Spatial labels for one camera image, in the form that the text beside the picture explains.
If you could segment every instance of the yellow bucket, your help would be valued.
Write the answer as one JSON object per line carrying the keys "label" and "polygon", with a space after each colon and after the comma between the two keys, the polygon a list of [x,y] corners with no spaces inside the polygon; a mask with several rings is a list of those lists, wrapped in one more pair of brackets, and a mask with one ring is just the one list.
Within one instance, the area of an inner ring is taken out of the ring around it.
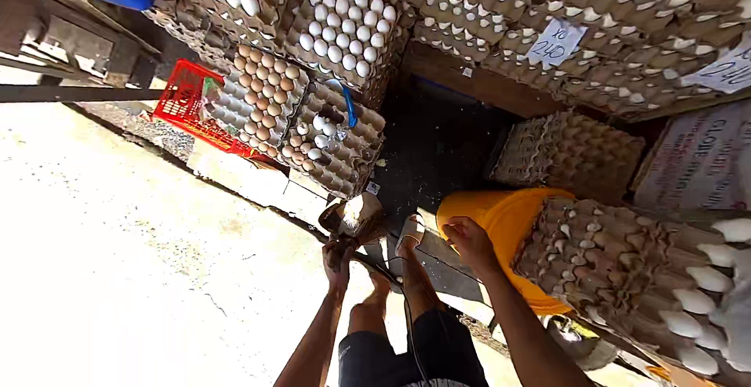
{"label": "yellow bucket", "polygon": [[452,217],[470,217],[493,242],[498,262],[514,287],[524,296],[537,315],[565,314],[571,308],[550,297],[528,279],[512,272],[511,263],[517,248],[529,235],[542,201],[551,195],[573,198],[564,190],[533,188],[512,192],[456,192],[446,197],[436,215],[438,231],[444,239],[443,225]]}

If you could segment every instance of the hand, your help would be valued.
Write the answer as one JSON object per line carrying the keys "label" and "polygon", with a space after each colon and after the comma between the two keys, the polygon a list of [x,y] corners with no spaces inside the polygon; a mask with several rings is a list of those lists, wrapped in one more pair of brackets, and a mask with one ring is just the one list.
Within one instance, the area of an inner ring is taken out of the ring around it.
{"label": "hand", "polygon": [[337,242],[331,241],[324,245],[324,270],[329,279],[329,292],[344,294],[349,285],[349,260],[354,254],[354,248],[348,247],[343,256],[337,256]]}
{"label": "hand", "polygon": [[443,225],[443,232],[448,236],[448,243],[456,247],[462,262],[467,264],[481,279],[488,274],[502,273],[498,263],[493,242],[481,228],[469,217],[452,217]]}

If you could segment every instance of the wooden plank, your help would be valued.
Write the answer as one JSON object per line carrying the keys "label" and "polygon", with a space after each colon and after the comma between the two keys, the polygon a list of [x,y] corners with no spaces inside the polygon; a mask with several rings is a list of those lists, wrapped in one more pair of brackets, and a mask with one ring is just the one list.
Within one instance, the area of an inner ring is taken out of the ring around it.
{"label": "wooden plank", "polygon": [[546,92],[519,84],[511,78],[474,68],[472,77],[462,75],[468,63],[440,50],[411,41],[402,61],[402,75],[418,75],[450,90],[517,114],[525,119],[566,110]]}

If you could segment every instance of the dark floor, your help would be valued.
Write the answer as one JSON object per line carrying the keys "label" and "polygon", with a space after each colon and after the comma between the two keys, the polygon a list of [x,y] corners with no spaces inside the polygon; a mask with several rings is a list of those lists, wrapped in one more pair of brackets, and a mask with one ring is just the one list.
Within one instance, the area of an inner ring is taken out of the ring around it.
{"label": "dark floor", "polygon": [[386,166],[371,181],[392,235],[418,207],[435,213],[452,192],[499,189],[483,179],[485,168],[518,116],[417,77],[408,90],[389,91],[381,114]]}

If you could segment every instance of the cardboard egg tray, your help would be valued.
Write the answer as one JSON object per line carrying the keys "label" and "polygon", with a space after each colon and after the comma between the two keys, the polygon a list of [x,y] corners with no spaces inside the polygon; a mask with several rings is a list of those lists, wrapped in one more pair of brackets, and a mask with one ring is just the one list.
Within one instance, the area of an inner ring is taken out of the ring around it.
{"label": "cardboard egg tray", "polygon": [[324,84],[313,83],[293,128],[285,138],[284,146],[291,147],[291,137],[299,135],[297,126],[306,123],[309,132],[300,136],[304,143],[311,143],[315,148],[314,138],[323,134],[313,127],[313,119],[317,114],[336,124],[338,131],[345,133],[345,137],[342,141],[333,142],[328,148],[322,149],[323,157],[314,162],[314,169],[311,171],[306,171],[290,157],[278,155],[285,164],[303,172],[341,199],[351,199],[365,189],[385,140],[382,133],[386,122],[383,117],[361,104],[355,103],[354,106],[358,123],[354,128],[349,128],[349,115],[344,97]]}

